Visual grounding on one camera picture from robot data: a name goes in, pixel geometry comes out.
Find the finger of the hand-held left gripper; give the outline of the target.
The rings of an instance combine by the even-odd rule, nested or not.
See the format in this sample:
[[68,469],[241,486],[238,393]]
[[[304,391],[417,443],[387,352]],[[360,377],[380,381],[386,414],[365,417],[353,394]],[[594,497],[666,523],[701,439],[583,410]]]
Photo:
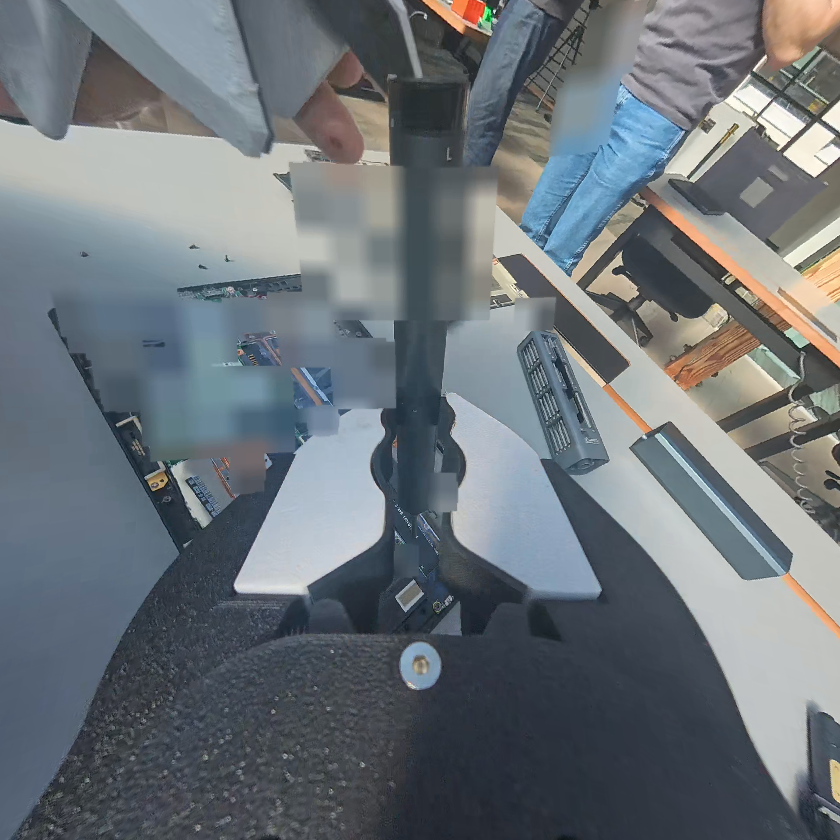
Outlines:
[[92,33],[62,2],[1,2],[1,79],[26,120],[52,140],[67,133]]
[[313,2],[69,1],[144,78],[248,156],[348,51]]

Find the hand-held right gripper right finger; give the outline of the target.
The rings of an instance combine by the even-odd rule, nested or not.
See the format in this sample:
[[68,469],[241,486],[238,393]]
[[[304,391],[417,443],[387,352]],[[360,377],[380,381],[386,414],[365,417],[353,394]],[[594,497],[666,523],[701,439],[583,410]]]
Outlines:
[[465,456],[455,538],[530,595],[596,599],[602,587],[538,454],[460,395],[446,398],[455,412],[452,437]]

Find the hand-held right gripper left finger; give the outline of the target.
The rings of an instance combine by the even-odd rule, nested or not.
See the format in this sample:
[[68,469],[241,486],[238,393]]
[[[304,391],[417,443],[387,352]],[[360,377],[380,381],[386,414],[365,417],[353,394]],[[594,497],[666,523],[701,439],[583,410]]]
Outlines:
[[382,410],[356,408],[339,430],[294,455],[234,583],[242,597],[375,599],[393,574],[393,537],[371,459],[385,436]]

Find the black laptop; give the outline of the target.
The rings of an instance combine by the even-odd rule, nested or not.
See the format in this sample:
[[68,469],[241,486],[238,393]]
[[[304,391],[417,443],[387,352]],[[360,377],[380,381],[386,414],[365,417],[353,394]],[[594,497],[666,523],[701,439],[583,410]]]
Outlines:
[[[232,285],[223,282],[200,284],[193,287],[183,287],[177,290],[178,297],[184,300],[195,300],[222,303],[225,300],[254,299],[265,300],[271,295],[291,294],[301,292],[301,275],[269,276],[240,280]],[[97,341],[111,342],[109,346],[116,347],[115,339],[109,338],[112,332],[105,331],[97,321],[93,327],[85,327],[84,321],[88,312],[96,319],[110,316],[102,307],[96,308],[91,302],[90,295],[76,293],[61,293],[55,298],[56,306],[48,311],[48,316],[59,333],[61,340],[68,348],[70,356],[76,364],[82,379],[94,401],[100,406],[112,431],[116,435],[124,453],[133,463],[135,471],[145,481],[149,488],[150,498],[159,508],[159,513],[166,527],[174,534],[174,539],[181,540],[184,545],[192,539],[193,532],[208,526],[209,522],[219,516],[223,510],[238,497],[231,486],[230,466],[226,458],[206,458],[204,460],[171,459],[161,460],[151,456],[151,450],[142,431],[141,412],[117,411],[111,404],[105,410],[102,391],[97,387],[95,371],[98,365],[100,371],[105,371],[100,362],[89,357],[87,349],[97,344]],[[220,368],[249,366],[281,366],[281,355],[277,331],[245,330],[236,341],[236,361],[219,361]],[[292,398],[298,412],[295,426],[296,452],[312,437],[308,420],[304,415],[314,412],[321,406],[333,405],[333,384],[330,368],[296,369],[297,373],[290,373],[292,382]],[[399,577],[392,583],[385,594],[394,597],[394,606],[390,602],[380,599],[377,603],[378,629],[384,633],[431,633],[439,627],[443,634],[460,634],[459,605],[446,585],[439,580],[438,534],[425,514],[417,515],[415,520],[405,514],[397,505],[397,450],[396,436],[392,436],[392,466],[383,460],[382,453],[374,455],[372,461],[372,477],[385,497],[385,518],[390,525],[394,542],[394,561],[404,555],[404,548],[408,543],[418,547],[420,559],[418,561],[416,577],[412,584],[407,575]]]

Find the dark grey electric screwdriver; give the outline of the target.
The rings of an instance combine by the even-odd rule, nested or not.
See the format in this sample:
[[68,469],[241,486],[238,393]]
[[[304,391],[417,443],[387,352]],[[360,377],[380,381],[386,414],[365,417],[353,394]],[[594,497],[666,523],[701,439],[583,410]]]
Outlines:
[[391,78],[391,164],[402,176],[402,302],[394,322],[397,503],[410,522],[432,507],[449,314],[438,259],[438,170],[462,162],[466,84]]

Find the cluttered background work desk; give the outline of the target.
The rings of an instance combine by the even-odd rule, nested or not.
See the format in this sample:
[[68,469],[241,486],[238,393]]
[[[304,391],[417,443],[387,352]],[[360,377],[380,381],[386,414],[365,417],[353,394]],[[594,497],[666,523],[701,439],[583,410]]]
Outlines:
[[445,1],[418,1],[424,10],[432,12],[442,20],[457,35],[468,38],[480,45],[485,45],[490,39],[490,29],[487,26],[474,26],[458,17],[451,10],[451,2]]

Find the orange edged side desk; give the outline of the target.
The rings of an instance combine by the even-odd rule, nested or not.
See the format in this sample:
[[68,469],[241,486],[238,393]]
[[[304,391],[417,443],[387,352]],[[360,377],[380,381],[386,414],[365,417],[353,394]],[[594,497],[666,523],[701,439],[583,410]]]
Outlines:
[[838,302],[731,216],[695,209],[667,178],[642,198],[648,209],[638,231],[793,375],[804,362],[798,396],[838,385]]

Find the person's left hand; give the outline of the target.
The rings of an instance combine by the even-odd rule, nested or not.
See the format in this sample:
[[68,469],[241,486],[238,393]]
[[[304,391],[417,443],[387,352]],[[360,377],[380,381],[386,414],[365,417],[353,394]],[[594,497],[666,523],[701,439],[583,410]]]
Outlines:
[[334,88],[351,88],[362,76],[361,63],[352,52],[346,52],[294,117],[295,124],[310,141],[331,161],[340,164],[354,165],[360,161],[364,139]]

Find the dark grey bit tray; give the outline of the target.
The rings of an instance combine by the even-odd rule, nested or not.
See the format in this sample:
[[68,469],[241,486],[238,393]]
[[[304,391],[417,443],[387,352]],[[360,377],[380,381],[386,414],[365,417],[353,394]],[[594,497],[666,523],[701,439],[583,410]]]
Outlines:
[[602,436],[560,338],[534,330],[517,352],[552,460],[577,476],[607,464]]

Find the dark grey case sleeve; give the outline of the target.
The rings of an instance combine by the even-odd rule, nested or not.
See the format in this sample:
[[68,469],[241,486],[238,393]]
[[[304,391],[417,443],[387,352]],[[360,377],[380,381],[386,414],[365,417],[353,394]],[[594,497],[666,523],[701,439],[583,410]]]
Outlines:
[[789,573],[792,551],[676,425],[640,437],[631,451],[745,581]]

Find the wooden beam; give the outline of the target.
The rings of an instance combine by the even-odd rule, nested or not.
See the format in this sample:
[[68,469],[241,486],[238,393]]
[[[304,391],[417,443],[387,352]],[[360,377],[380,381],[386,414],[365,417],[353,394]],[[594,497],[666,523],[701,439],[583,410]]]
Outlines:
[[[803,276],[833,302],[839,300],[839,250],[806,269]],[[759,348],[760,342],[730,319],[710,336],[669,362],[665,372],[683,390],[698,385]]]

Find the black office chair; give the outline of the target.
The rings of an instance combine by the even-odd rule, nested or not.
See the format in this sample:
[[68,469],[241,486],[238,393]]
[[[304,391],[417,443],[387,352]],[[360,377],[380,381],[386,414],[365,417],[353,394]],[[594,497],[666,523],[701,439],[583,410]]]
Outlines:
[[612,292],[588,292],[592,300],[609,310],[611,319],[632,326],[629,333],[644,348],[653,338],[647,325],[637,314],[646,301],[652,301],[667,311],[670,319],[698,319],[712,306],[713,300],[646,239],[630,238],[622,252],[623,263],[612,270],[636,287],[636,297],[625,301]]

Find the dark laptop screen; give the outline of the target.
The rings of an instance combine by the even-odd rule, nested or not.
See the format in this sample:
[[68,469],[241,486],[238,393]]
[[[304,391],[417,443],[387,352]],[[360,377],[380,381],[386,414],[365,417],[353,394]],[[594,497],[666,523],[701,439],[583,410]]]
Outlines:
[[778,152],[754,129],[698,179],[704,193],[761,240],[770,238],[826,183]]

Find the black framed window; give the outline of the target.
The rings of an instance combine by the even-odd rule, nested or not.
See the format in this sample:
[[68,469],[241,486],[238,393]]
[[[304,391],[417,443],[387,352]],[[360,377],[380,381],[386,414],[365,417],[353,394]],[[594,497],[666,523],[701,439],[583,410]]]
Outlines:
[[818,176],[839,158],[839,62],[815,47],[794,64],[768,70],[765,60],[728,98],[774,147]]

